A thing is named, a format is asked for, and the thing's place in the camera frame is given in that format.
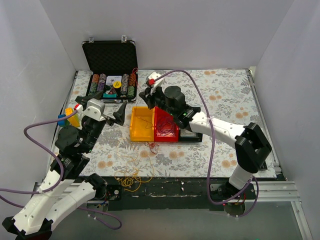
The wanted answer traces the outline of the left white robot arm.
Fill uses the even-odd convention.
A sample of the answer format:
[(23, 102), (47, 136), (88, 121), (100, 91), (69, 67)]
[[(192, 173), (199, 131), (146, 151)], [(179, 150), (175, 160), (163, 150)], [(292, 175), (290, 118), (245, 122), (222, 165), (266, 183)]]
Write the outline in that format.
[[(48, 240), (57, 225), (74, 210), (91, 199), (103, 200), (107, 182), (93, 173), (72, 192), (62, 196), (83, 171), (90, 159), (90, 153), (105, 125), (122, 126), (125, 122), (127, 103), (124, 102), (111, 117), (107, 116), (105, 103), (100, 100), (102, 93), (77, 96), (76, 106), (64, 117), (50, 120), (50, 123), (65, 123), (59, 130), (55, 146), (58, 154), (45, 149), (54, 161), (50, 165), (43, 182), (36, 191), (30, 191), (30, 200), (19, 213), (3, 220), (2, 226), (18, 240)], [(79, 126), (66, 123), (67, 120), (82, 115)]]

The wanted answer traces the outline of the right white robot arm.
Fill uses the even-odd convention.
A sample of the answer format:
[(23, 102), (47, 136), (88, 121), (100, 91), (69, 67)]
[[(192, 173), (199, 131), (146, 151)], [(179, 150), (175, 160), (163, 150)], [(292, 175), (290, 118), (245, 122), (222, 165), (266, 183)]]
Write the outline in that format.
[(260, 126), (229, 123), (209, 118), (196, 107), (186, 103), (185, 95), (178, 86), (148, 87), (139, 96), (149, 109), (158, 107), (172, 115), (181, 129), (220, 140), (235, 149), (237, 167), (225, 184), (227, 195), (237, 199), (245, 192), (244, 186), (257, 173), (272, 151), (272, 147)]

